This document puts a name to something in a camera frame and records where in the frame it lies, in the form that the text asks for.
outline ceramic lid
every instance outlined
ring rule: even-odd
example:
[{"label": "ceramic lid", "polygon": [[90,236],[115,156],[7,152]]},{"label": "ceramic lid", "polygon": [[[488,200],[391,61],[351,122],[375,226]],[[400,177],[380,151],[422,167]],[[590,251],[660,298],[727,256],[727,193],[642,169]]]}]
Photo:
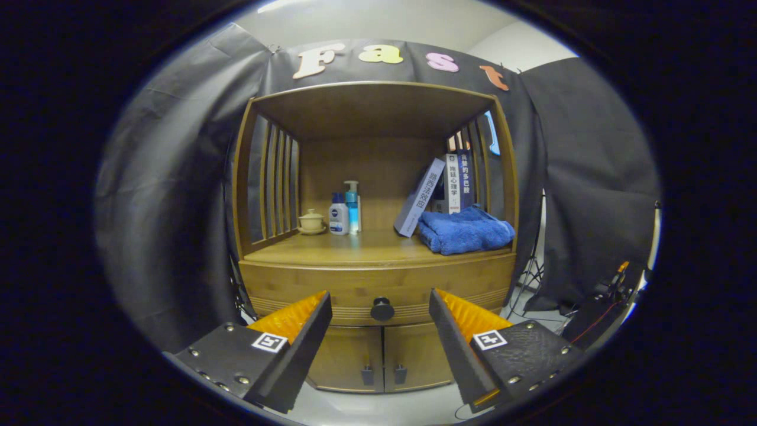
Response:
[{"label": "ceramic lid", "polygon": [[307,215],[300,216],[300,219],[323,219],[323,215],[316,213],[316,209],[309,208],[307,209]]}]

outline wooden cabinet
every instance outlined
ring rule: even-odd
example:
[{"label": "wooden cabinet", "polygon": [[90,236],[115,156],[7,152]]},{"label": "wooden cabinet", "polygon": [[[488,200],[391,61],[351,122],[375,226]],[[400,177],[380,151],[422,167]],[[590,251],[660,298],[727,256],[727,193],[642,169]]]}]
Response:
[{"label": "wooden cabinet", "polygon": [[[329,327],[310,366],[308,383],[341,392],[384,391],[380,327]],[[371,381],[363,371],[370,371]]]},{"label": "wooden cabinet", "polygon": [[387,392],[418,390],[449,384],[453,380],[434,323],[384,328]]},{"label": "wooden cabinet", "polygon": [[[481,128],[490,112],[500,156]],[[475,200],[516,239],[498,250],[443,256],[392,224],[416,179],[450,139],[472,147]],[[492,164],[501,164],[493,181]],[[326,214],[344,180],[358,180],[363,228],[357,235],[307,236],[297,216]],[[238,135],[232,193],[239,267],[253,306],[274,312],[320,290],[333,318],[308,381],[319,389],[394,392],[449,383],[428,300],[437,287],[486,309],[503,306],[515,262],[518,186],[507,122],[496,96],[421,83],[311,86],[248,103]],[[394,316],[377,321],[374,299]],[[403,383],[394,371],[407,369]],[[374,384],[363,382],[369,365]]]}]

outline lotion bottle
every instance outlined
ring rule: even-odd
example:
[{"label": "lotion bottle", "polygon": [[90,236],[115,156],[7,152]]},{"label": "lotion bottle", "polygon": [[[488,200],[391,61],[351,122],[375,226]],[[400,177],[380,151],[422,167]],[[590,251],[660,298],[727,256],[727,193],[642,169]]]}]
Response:
[{"label": "lotion bottle", "polygon": [[350,219],[347,205],[342,193],[332,193],[332,205],[329,207],[329,231],[334,235],[347,235],[350,232]]}]

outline letter a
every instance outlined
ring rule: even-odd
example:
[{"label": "letter a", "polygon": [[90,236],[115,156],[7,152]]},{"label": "letter a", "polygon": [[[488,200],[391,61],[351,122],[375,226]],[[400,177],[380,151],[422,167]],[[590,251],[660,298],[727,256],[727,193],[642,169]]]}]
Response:
[{"label": "letter a", "polygon": [[399,64],[403,61],[400,57],[400,49],[392,45],[368,45],[365,52],[358,56],[363,62],[386,62],[387,64]]}]

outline pump dispenser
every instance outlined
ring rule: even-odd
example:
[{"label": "pump dispenser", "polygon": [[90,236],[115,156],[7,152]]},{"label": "pump dispenser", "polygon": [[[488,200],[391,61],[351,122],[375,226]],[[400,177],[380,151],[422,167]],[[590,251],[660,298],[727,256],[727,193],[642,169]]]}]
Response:
[{"label": "pump dispenser", "polygon": [[357,195],[357,180],[346,180],[344,182],[350,186],[350,190],[345,193],[347,199],[347,209],[350,215],[350,233],[356,234],[360,232],[360,208],[359,208],[359,196]]}]

